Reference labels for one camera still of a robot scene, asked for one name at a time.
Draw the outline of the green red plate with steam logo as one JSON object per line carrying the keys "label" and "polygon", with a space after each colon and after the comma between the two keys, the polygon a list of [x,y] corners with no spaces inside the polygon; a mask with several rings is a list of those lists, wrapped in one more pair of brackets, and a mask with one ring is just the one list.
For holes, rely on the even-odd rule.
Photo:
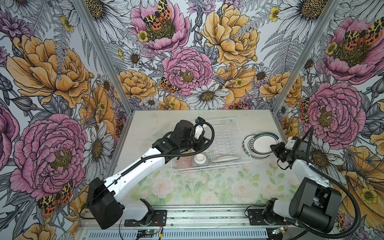
{"label": "green red plate with steam logo", "polygon": [[269,156],[273,152],[271,145],[276,145],[279,142],[280,138],[278,135],[264,132],[253,136],[248,143],[248,147],[252,154],[264,157]]}

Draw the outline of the orange sunburst plate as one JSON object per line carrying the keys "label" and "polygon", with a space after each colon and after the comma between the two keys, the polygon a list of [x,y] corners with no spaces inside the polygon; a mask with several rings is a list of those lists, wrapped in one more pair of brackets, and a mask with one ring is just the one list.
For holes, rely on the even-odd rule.
{"label": "orange sunburst plate", "polygon": [[216,159],[211,160],[211,163],[223,163],[223,162],[229,162],[229,161],[236,161],[240,159],[241,157],[238,157],[238,156],[220,156]]}

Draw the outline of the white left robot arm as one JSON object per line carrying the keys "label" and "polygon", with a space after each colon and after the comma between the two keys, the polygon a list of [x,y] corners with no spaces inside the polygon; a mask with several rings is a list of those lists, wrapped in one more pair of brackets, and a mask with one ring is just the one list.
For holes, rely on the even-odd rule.
{"label": "white left robot arm", "polygon": [[194,123],[179,121],[173,131],[156,140],[143,156],[128,167],[104,180],[92,180],[86,208],[102,230],[125,220],[148,225],[154,218],[153,207],[144,199],[124,201],[125,195],[170,160],[201,154],[212,145],[214,138],[214,127],[201,117]]}

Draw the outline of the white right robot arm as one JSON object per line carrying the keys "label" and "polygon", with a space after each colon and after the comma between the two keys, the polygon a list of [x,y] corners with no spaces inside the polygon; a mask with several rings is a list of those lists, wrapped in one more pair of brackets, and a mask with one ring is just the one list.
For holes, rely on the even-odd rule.
{"label": "white right robot arm", "polygon": [[341,194],[331,188],[330,183],[311,169],[309,163],[310,143],[303,141],[271,145],[272,152],[290,168],[301,181],[290,202],[272,198],[268,201],[264,215],[267,222],[291,219],[327,234],[338,214],[337,204]]}

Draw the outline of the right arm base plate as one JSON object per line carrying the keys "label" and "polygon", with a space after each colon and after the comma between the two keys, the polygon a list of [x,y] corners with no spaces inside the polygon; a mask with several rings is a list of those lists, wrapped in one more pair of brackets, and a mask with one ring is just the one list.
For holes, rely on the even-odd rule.
{"label": "right arm base plate", "polygon": [[286,225],[286,221],[279,215],[275,213],[268,212],[265,209],[250,209],[247,210],[247,215],[249,216],[249,222],[251,226],[280,226]]}

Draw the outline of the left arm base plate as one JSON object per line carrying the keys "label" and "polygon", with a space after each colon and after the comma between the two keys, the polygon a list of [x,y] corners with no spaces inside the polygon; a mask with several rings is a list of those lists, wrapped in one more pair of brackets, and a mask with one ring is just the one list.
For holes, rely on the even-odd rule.
{"label": "left arm base plate", "polygon": [[152,217],[148,222],[136,221],[136,220],[125,220],[125,227],[165,227],[167,223],[167,210],[154,210]]}

